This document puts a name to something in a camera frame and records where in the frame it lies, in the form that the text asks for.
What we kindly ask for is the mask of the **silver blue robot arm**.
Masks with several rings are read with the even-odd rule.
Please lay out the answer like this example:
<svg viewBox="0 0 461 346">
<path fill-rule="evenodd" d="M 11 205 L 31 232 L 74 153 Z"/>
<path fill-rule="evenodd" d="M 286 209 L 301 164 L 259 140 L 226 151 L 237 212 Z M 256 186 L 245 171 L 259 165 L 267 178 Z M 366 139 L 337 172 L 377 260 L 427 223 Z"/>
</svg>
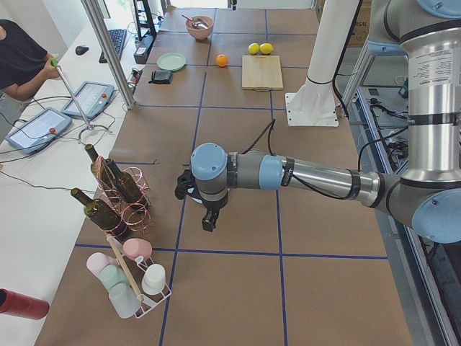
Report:
<svg viewBox="0 0 461 346">
<path fill-rule="evenodd" d="M 249 150 L 198 146 L 178 177 L 175 195 L 206 209 L 215 228 L 232 188 L 305 188 L 337 200 L 358 200 L 437 243 L 460 240 L 460 3 L 374 1 L 369 44 L 408 56 L 408 168 L 402 175 L 337 169 Z"/>
</svg>

